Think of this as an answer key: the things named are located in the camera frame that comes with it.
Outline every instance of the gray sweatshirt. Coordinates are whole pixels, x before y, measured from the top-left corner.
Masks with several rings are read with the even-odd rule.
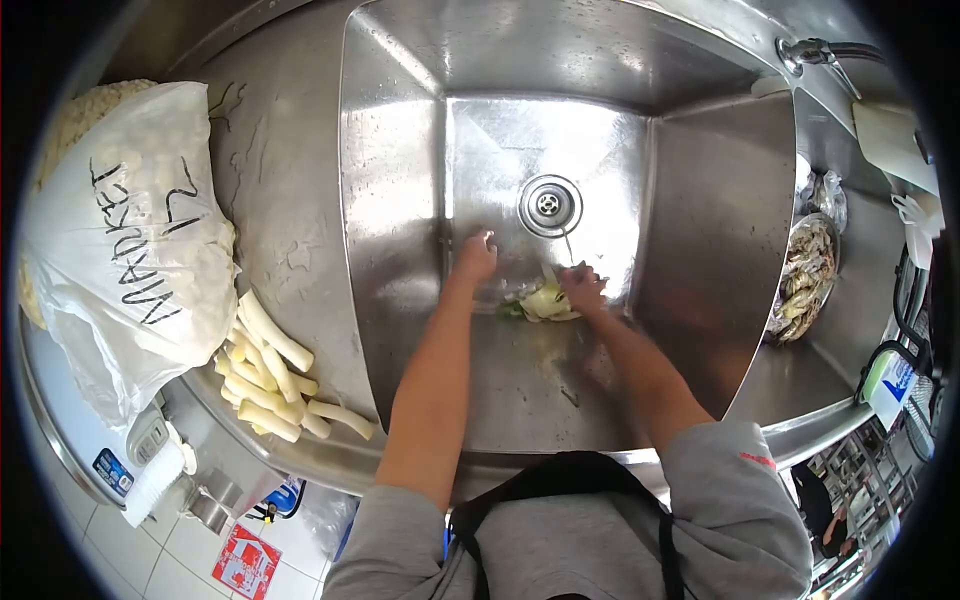
[[[753,423],[697,425],[660,456],[670,485],[687,598],[797,598],[813,556],[800,515]],[[568,495],[503,503],[477,531],[492,600],[663,598],[658,516],[631,497]],[[420,494],[372,488],[324,600],[469,600],[476,565]]]

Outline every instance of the sleeve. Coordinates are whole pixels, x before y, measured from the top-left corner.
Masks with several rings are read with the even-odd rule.
[[[424,496],[391,486],[364,495],[324,600],[429,598],[441,572],[444,515]]]
[[[723,598],[806,592],[812,548],[755,423],[695,425],[660,459],[685,577]]]

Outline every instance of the white tile floor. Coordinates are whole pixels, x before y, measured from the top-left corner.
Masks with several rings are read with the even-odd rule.
[[[28,444],[41,480],[49,485],[54,508],[74,547],[101,585],[119,600],[243,600],[211,573],[232,523],[218,537],[196,519],[178,515],[188,482],[178,481],[154,509],[156,522],[131,528],[112,506],[97,504],[78,486],[39,432],[26,420]],[[267,600],[318,600],[330,568],[311,539],[303,519],[264,526],[244,519],[241,525],[281,552],[280,565],[267,589]]]

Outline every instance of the person's right hand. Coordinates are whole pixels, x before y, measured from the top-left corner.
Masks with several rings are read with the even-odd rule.
[[[584,317],[590,318],[607,311],[607,299],[604,298],[605,279],[599,278],[584,262],[573,269],[560,271],[560,287],[564,289],[570,306]]]
[[[489,279],[496,269],[496,245],[488,244],[493,232],[484,229],[464,241],[450,279],[461,281],[470,289]]]

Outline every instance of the faucet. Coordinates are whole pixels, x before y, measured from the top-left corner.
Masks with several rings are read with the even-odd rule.
[[[837,59],[864,59],[886,64],[879,48],[870,44],[849,41],[829,43],[825,39],[811,37],[801,39],[792,46],[782,37],[777,38],[777,56],[787,71],[796,77],[804,73],[805,64],[825,64],[832,68],[857,100],[863,96],[857,90]]]

